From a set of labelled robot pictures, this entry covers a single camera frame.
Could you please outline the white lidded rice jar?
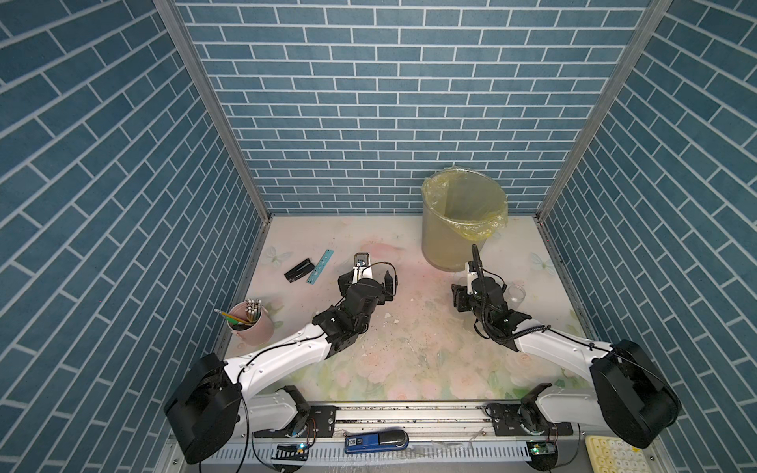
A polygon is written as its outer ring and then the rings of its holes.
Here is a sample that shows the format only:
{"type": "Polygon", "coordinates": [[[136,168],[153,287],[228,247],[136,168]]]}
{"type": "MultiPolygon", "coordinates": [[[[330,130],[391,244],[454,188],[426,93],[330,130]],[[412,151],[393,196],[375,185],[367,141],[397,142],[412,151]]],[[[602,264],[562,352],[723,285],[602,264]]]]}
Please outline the white lidded rice jar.
{"type": "Polygon", "coordinates": [[[517,284],[506,287],[504,293],[506,303],[511,309],[517,309],[526,298],[526,290],[517,284]]]}

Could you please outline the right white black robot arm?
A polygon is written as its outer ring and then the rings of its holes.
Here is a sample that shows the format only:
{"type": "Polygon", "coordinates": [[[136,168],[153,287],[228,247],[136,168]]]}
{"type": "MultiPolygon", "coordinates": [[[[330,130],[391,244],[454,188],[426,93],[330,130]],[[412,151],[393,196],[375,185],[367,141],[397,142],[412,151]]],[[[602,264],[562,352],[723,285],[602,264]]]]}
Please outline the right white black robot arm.
{"type": "Polygon", "coordinates": [[[606,343],[569,335],[511,309],[505,289],[473,272],[451,286],[453,307],[473,313],[477,333],[519,355],[546,360],[591,383],[577,394],[557,386],[522,398],[546,422],[605,427],[633,447],[648,447],[676,423],[681,401],[647,353],[630,340],[606,343]]]}

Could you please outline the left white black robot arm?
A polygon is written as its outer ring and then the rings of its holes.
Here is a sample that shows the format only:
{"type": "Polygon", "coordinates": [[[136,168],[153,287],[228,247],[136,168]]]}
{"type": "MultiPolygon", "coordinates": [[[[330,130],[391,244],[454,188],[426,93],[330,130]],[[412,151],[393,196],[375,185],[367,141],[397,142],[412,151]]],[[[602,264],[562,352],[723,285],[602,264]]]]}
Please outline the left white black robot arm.
{"type": "Polygon", "coordinates": [[[369,266],[354,267],[338,285],[337,304],[277,344],[227,360],[209,353],[192,365],[164,406],[188,464],[199,464],[224,447],[239,422],[248,435],[302,429],[309,405],[299,390],[287,386],[272,395],[264,390],[351,347],[368,331],[375,309],[394,299],[398,278],[394,267],[382,281],[373,278],[369,266]]]}

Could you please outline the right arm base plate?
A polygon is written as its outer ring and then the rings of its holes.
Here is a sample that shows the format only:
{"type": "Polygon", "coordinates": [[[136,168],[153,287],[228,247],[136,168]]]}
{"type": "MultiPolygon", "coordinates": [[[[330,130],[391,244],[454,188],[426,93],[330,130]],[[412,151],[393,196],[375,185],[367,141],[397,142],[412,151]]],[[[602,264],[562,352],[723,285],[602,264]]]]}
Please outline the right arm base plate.
{"type": "Polygon", "coordinates": [[[484,413],[490,419],[496,437],[548,437],[557,439],[571,436],[574,428],[570,423],[549,422],[531,404],[489,403],[484,413]]]}

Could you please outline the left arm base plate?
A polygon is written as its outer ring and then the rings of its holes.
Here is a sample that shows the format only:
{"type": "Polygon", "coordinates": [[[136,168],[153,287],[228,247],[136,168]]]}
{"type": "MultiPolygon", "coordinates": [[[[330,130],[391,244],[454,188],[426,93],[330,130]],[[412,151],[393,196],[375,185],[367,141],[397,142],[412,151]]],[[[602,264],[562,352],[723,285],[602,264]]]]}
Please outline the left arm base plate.
{"type": "Polygon", "coordinates": [[[305,414],[299,412],[294,419],[281,430],[260,430],[254,437],[262,439],[305,439],[309,429],[311,437],[329,439],[333,437],[337,408],[334,405],[312,405],[305,414]]]}

